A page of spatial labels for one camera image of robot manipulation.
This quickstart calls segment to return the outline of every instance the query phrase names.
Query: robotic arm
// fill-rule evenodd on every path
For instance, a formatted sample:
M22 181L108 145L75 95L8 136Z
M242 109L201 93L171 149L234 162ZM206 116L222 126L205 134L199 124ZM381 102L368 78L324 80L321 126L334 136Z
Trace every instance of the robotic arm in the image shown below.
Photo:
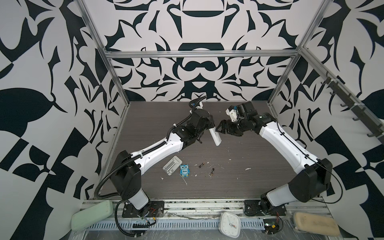
M189 116L174 124L165 138L140 151L119 153L113 170L96 187L94 198L105 199L119 195L122 200L128 200L136 208L138 216L145 216L150 208L150 200L141 188L141 175L168 155L188 147L195 141L202 143L200 138L206 129L209 129L217 146L221 143L212 115L203 109L201 101L204 98L190 101L192 110ZM108 179L112 181L117 193L100 196L100 188Z
M251 102L230 106L226 110L230 120L222 120L217 131L241 137L254 131L266 139L288 161L297 176L289 183L261 195L260 209L265 214L281 204L299 200L307 202L330 186L332 164L318 159L305 148L295 144L269 113L258 114Z

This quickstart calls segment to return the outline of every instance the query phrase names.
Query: white clock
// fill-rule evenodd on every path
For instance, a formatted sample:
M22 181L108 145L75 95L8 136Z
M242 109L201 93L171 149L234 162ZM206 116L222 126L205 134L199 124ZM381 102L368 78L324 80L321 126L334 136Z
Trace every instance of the white clock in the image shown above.
M228 237L237 238L240 235L240 218L230 212L221 213L218 229Z

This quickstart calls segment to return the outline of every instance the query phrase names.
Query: owl sticker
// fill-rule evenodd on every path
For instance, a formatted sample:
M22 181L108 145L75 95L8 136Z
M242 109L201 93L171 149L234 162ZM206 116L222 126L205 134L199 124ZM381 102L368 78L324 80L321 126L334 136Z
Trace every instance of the owl sticker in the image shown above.
M188 166L188 164L180 165L180 175L182 177L188 177L188 175L189 175L189 166Z

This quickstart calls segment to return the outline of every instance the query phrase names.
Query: black and white patterned wall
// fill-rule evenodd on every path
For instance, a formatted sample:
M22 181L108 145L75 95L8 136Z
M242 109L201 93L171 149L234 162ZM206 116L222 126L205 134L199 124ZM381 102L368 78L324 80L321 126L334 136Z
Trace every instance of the black and white patterned wall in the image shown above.
M73 0L0 3L1 239L60 239L124 101Z
M384 119L384 2L335 0L308 44L311 50L379 118ZM301 58L273 103L280 124L319 158L333 164L342 183L340 202L328 207L344 238L384 237L384 146L343 102L332 96L323 79ZM326 201L341 188L332 178Z
M295 49L320 0L85 0L108 51ZM115 59L132 101L267 100L288 57Z

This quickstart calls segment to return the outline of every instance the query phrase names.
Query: wood grain surface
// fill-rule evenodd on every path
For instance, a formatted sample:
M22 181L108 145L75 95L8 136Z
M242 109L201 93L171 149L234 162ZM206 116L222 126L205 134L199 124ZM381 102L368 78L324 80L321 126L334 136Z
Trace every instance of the wood grain surface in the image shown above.
M238 104L204 102L204 109L213 115L218 125L221 120L229 119L225 110ZM253 105L259 113L269 112L264 101L253 101ZM189 110L188 103L184 102L132 102L113 159L123 150L134 152L164 138L172 124L188 116ZM150 198L260 197L295 176L281 154L256 133L245 132L242 137L220 136L222 143L216 146L206 130L202 144L196 141L152 166L142 176L143 190ZM179 169L168 176L162 169L175 155L183 164L189 164L189 177L182 178ZM115 189L108 181L101 193L110 192Z

